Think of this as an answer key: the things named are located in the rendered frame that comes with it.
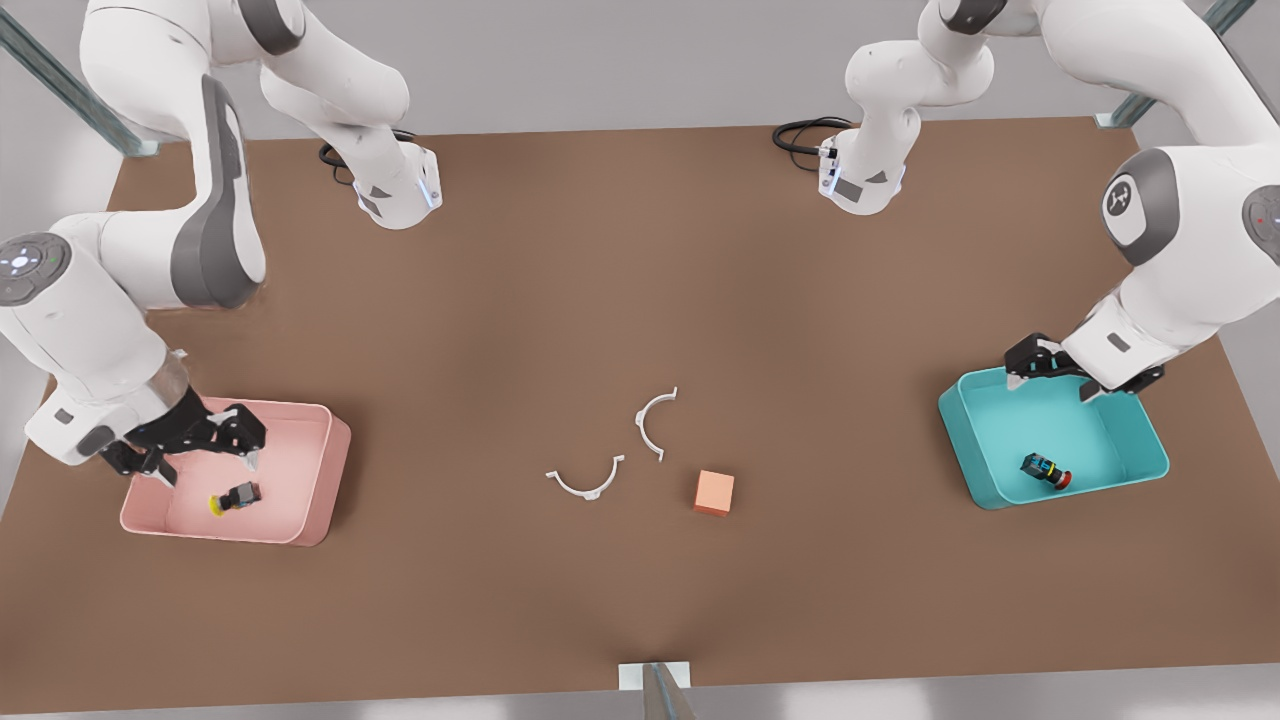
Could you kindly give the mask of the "pink storage box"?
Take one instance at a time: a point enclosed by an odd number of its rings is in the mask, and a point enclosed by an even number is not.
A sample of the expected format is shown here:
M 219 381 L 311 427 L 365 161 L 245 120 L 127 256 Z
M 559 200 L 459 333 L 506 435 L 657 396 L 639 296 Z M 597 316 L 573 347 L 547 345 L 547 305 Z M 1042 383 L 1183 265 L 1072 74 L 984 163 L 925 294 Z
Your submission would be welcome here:
M 256 471 L 230 454 L 172 456 L 177 487 L 134 477 L 120 510 L 122 527 L 136 534 L 210 541 L 303 547 L 321 542 L 346 465 L 349 428 L 323 405 L 248 400 L 246 406 L 268 430 Z M 261 500 L 212 515 L 210 498 L 246 482 L 259 486 Z

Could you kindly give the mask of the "yellow push button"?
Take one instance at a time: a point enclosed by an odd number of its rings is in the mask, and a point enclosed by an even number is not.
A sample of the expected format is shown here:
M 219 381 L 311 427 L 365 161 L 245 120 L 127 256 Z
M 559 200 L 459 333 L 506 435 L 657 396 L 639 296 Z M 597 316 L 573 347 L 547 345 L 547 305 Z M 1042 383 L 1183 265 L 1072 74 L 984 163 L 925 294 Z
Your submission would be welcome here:
M 241 483 L 229 488 L 223 495 L 214 495 L 209 500 L 209 507 L 215 518 L 221 518 L 230 510 L 246 509 L 262 498 L 260 484 L 256 482 Z

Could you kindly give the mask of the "blue storage box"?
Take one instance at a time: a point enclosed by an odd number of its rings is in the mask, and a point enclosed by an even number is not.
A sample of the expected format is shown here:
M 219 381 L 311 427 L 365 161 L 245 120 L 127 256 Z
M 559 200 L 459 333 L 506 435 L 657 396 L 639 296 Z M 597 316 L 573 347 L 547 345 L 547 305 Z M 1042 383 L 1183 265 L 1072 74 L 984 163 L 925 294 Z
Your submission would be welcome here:
M 940 414 L 974 502 L 996 510 L 1066 498 L 1165 477 L 1170 460 L 1135 395 L 1082 404 L 1084 379 L 1036 378 L 1015 391 L 1001 366 L 969 372 L 938 401 Z M 1052 489 L 1021 471 L 1041 454 L 1071 473 Z

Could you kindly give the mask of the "red push button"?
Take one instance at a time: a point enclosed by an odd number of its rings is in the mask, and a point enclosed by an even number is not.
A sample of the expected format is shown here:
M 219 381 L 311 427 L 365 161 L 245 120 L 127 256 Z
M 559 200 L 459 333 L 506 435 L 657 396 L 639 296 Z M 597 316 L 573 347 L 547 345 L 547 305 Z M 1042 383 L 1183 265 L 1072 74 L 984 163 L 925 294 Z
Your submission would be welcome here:
M 1073 474 L 1069 470 L 1061 469 L 1060 465 L 1041 454 L 1028 454 L 1023 459 L 1020 469 L 1027 475 L 1047 483 L 1055 491 L 1066 489 L 1073 480 Z

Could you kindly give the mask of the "orange cube block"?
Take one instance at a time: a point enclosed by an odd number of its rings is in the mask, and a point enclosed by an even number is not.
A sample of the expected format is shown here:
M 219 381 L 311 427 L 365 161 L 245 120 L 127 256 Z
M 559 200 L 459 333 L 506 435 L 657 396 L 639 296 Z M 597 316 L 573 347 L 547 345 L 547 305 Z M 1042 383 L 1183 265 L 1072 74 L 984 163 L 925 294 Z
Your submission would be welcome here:
M 692 509 L 718 518 L 727 516 L 733 500 L 733 487 L 732 475 L 700 470 Z

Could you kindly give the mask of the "white curved plastic clip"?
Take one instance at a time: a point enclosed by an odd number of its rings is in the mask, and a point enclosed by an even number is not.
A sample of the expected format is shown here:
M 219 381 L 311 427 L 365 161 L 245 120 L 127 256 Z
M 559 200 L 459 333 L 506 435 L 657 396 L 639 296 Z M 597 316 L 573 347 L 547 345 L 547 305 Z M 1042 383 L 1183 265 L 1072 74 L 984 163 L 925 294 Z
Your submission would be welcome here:
M 566 483 L 564 479 L 561 477 L 561 474 L 556 470 L 548 471 L 545 477 L 554 480 L 559 488 L 562 488 L 564 492 L 575 497 L 582 498 L 585 501 L 595 501 L 599 500 L 600 496 L 613 486 L 617 473 L 620 470 L 620 465 L 623 461 L 625 461 L 623 455 L 613 456 L 611 460 L 611 471 L 607 475 L 607 478 L 600 484 L 590 489 L 579 489 L 572 487 L 571 484 Z
M 635 414 L 634 423 L 640 433 L 643 443 L 657 456 L 657 461 L 662 462 L 666 456 L 666 450 L 657 445 L 649 436 L 646 430 L 646 415 L 658 404 L 669 402 L 678 396 L 678 387 L 673 387 L 672 391 L 657 395 L 655 397 L 646 401 L 646 404 Z

